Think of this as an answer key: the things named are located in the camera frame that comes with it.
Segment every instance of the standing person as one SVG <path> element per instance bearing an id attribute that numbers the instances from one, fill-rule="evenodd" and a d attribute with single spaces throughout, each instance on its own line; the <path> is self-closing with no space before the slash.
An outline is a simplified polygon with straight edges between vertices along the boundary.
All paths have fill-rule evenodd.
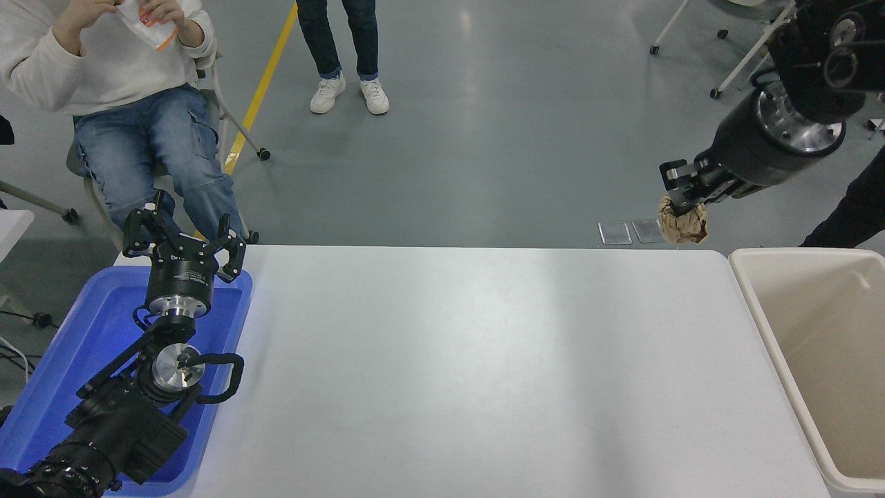
<path id="1" fill-rule="evenodd" d="M 329 27 L 327 0 L 296 0 L 298 24 L 311 50 L 319 72 L 319 88 L 311 99 L 311 112 L 325 114 L 335 105 L 335 98 L 344 92 L 347 83 L 341 75 L 341 62 L 335 39 Z M 353 46 L 357 50 L 359 87 L 372 114 L 384 114 L 390 102 L 378 81 L 378 21 L 375 0 L 342 0 L 347 12 Z"/>
<path id="2" fill-rule="evenodd" d="M 134 2 L 143 0 L 125 0 Z M 243 237 L 233 180 L 218 159 L 218 135 L 196 84 L 216 40 L 199 0 L 147 0 L 142 23 L 173 22 L 174 40 L 155 50 L 117 10 L 124 0 L 0 0 L 0 79 L 46 111 L 73 116 L 84 167 L 122 228 L 154 198 L 150 168 L 161 160 L 196 228 L 218 232 L 222 215 Z M 160 207 L 175 229 L 174 200 Z"/>
<path id="3" fill-rule="evenodd" d="M 885 147 L 848 186 L 839 206 L 802 247 L 857 247 L 885 230 Z"/>

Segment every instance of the blue plastic tray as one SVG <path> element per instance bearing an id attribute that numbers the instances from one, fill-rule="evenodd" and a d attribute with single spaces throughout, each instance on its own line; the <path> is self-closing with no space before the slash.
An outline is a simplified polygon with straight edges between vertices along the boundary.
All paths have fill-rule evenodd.
<path id="1" fill-rule="evenodd" d="M 149 273 L 147 267 L 113 267 L 86 282 L 0 428 L 0 468 L 27 471 L 70 435 L 65 417 L 80 402 L 77 390 L 142 335 L 132 321 L 132 310 L 144 303 Z M 203 353 L 233 353 L 251 293 L 252 278 L 245 271 L 231 284 L 216 277 L 212 309 L 197 319 L 196 335 L 189 343 Z M 219 369 L 224 375 L 218 375 Z M 228 366 L 207 368 L 203 394 L 224 391 L 229 370 Z M 123 493 L 163 496 L 184 485 L 203 458 L 216 410 L 217 405 L 195 405 L 181 421 L 189 432 L 187 440 L 143 485 L 120 476 Z"/>

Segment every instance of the white tabletop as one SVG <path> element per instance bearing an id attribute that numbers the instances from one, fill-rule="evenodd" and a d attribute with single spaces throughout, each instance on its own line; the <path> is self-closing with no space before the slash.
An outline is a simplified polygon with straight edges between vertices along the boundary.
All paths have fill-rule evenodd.
<path id="1" fill-rule="evenodd" d="M 6 258 L 33 221 L 34 213 L 30 211 L 0 209 L 0 261 Z"/>
<path id="2" fill-rule="evenodd" d="M 256 245 L 245 268 L 240 392 L 175 496 L 828 497 L 718 253 Z"/>

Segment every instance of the white sweatshirt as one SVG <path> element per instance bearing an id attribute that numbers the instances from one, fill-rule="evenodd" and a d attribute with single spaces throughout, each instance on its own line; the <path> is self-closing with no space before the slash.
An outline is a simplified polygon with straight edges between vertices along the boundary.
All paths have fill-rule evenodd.
<path id="1" fill-rule="evenodd" d="M 185 47 L 176 39 L 155 51 L 124 24 L 122 14 L 106 13 L 82 30 L 78 57 L 52 34 L 68 0 L 0 0 L 0 78 L 28 103 L 74 116 L 130 104 L 185 82 L 194 84 L 196 68 L 214 62 L 215 34 L 200 0 L 179 4 L 203 29 L 201 46 Z"/>

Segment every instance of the metal plate on floor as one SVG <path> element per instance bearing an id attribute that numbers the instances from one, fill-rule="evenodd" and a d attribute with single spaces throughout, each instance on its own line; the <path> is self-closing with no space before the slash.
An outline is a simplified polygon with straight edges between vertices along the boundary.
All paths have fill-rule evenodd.
<path id="1" fill-rule="evenodd" d="M 630 237 L 630 229 L 624 222 L 599 222 L 599 235 L 606 245 L 630 245 L 633 239 Z"/>
<path id="2" fill-rule="evenodd" d="M 633 230 L 643 244 L 652 242 L 666 242 L 661 235 L 661 225 L 658 220 L 634 220 Z"/>

